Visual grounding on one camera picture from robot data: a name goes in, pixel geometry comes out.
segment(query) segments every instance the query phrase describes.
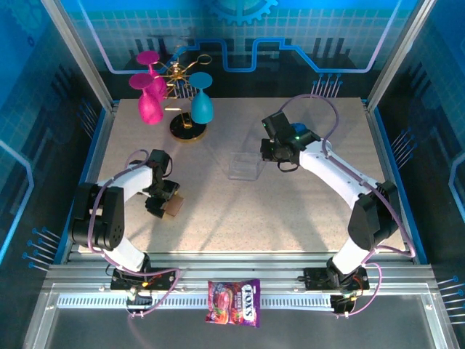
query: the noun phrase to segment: white tabletop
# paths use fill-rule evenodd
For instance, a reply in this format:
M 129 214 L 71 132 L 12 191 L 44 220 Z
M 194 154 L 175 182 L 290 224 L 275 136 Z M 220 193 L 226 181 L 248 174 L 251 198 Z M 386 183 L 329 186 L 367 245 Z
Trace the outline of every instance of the white tabletop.
M 139 249 L 170 251 L 306 251 L 326 252 L 346 241 L 350 210 L 337 193 L 303 169 L 281 173 L 268 163 L 254 182 L 227 177 L 232 152 L 258 153 L 266 137 L 261 120 L 276 112 L 286 98 L 213 99 L 215 117 L 196 143 L 176 141 L 165 112 L 155 126 L 139 117 L 137 100 L 120 102 L 103 160 L 100 179 L 121 171 L 136 149 L 165 150 L 174 160 L 170 180 L 185 198 L 176 217 L 158 219 L 145 210 L 144 196 L 126 203 L 126 236 Z M 330 139 L 333 151 L 368 176 L 383 181 L 363 106 L 358 98 L 333 99 L 341 113 Z M 176 105 L 188 109 L 189 102 Z M 321 137 L 334 114 L 321 100 L 300 100 L 285 109 L 290 122 L 303 122 Z M 388 242 L 403 247 L 397 232 Z

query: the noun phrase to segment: candy bag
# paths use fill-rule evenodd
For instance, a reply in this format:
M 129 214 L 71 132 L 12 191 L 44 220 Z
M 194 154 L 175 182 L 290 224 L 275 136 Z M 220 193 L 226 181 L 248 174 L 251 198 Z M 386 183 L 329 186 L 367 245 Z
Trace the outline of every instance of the candy bag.
M 260 327 L 260 280 L 209 281 L 206 322 Z

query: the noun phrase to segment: transparent container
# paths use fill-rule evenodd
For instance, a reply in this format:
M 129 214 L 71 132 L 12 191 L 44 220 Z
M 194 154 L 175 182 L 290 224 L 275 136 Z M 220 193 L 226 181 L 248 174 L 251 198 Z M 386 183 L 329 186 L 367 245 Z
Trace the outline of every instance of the transparent container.
M 260 153 L 231 153 L 230 180 L 257 180 L 260 176 L 262 156 Z

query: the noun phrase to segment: teal wine glass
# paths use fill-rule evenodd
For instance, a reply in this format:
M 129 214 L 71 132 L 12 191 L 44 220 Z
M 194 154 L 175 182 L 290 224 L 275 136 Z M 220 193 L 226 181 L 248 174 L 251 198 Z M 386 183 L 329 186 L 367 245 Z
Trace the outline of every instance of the teal wine glass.
M 195 95 L 190 113 L 192 120 L 197 124 L 207 124 L 213 120 L 213 103 L 210 97 L 203 91 L 211 85 L 213 79 L 210 74 L 204 72 L 194 73 L 189 78 L 189 84 L 200 91 Z

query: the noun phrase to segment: gray floor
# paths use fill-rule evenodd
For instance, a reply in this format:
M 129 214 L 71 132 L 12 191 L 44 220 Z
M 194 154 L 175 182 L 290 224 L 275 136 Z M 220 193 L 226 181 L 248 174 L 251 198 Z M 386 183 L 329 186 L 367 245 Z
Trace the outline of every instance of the gray floor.
M 228 180 L 232 152 L 258 153 L 266 137 L 261 120 L 276 112 L 286 98 L 213 99 L 215 119 L 205 137 L 193 144 L 177 142 L 165 112 L 155 126 L 142 123 L 137 100 L 122 100 L 105 153 L 100 179 L 122 170 L 127 156 L 139 148 L 159 148 L 174 160 L 169 179 L 181 184 L 185 198 L 179 214 L 154 218 L 142 196 L 126 204 L 126 236 L 139 249 L 170 251 L 337 251 L 346 241 L 350 210 L 322 180 L 303 169 L 283 174 L 266 164 L 255 182 Z M 330 139 L 333 150 L 361 172 L 383 180 L 379 159 L 359 98 L 333 100 L 341 113 Z M 187 108 L 188 101 L 177 105 Z M 323 136 L 334 123 L 321 100 L 290 104 L 291 122 L 303 122 Z M 387 242 L 402 248 L 400 234 Z
M 414 296 L 380 296 L 348 320 L 312 311 L 264 310 L 260 329 L 206 324 L 205 315 L 206 310 L 156 310 L 133 320 L 124 310 L 59 310 L 46 348 L 435 348 Z

